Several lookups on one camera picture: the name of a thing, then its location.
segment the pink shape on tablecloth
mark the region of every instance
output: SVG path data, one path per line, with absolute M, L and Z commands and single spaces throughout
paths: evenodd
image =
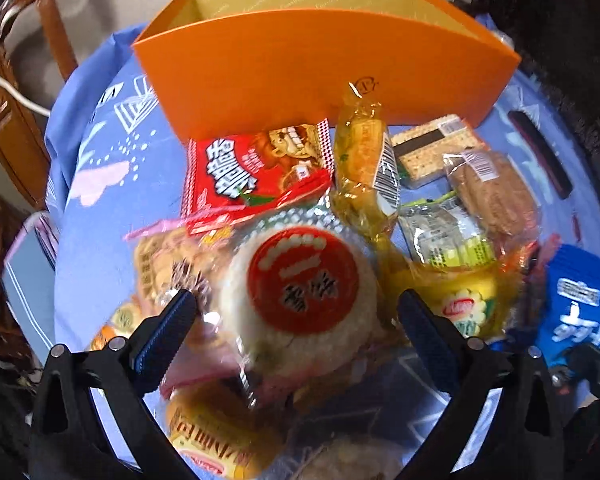
M 80 198 L 83 206 L 92 206 L 102 196 L 106 187 L 118 184 L 128 172 L 128 160 L 94 170 L 78 171 L 71 184 L 69 198 Z

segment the red circular label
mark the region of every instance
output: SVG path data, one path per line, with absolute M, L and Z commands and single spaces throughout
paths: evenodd
M 271 326 L 295 334 L 330 330 L 358 295 L 358 270 L 347 245 L 312 227 L 284 229 L 251 259 L 249 295 Z

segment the screw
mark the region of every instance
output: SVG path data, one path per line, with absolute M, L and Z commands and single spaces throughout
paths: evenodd
M 482 350 L 484 348 L 484 341 L 479 337 L 470 337 L 466 340 L 466 345 L 471 350 Z
M 526 352 L 533 358 L 533 359 L 538 359 L 539 357 L 542 357 L 542 352 L 540 351 L 540 349 L 537 346 L 530 346 Z
M 118 350 L 123 349 L 125 344 L 126 339 L 121 336 L 117 336 L 109 341 L 109 348 L 111 348 L 114 352 L 117 352 Z
M 51 357 L 60 357 L 64 354 L 64 345 L 56 345 L 51 349 Z

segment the wooden armrest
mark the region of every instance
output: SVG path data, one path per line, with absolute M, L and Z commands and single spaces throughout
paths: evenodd
M 0 45 L 11 31 L 13 22 L 18 15 L 33 2 L 37 3 L 46 40 L 58 64 L 62 78 L 66 81 L 76 69 L 78 63 L 64 30 L 56 0 L 5 0 L 0 6 Z

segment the white cable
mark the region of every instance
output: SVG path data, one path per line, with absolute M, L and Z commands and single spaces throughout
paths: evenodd
M 24 95 L 18 92 L 11 83 L 1 77 L 0 86 L 9 92 L 17 102 L 19 102 L 22 106 L 27 107 L 32 112 L 44 115 L 45 117 L 49 117 L 51 115 L 51 110 L 47 110 L 46 108 L 35 104 L 33 101 L 29 101 L 26 97 L 24 97 Z

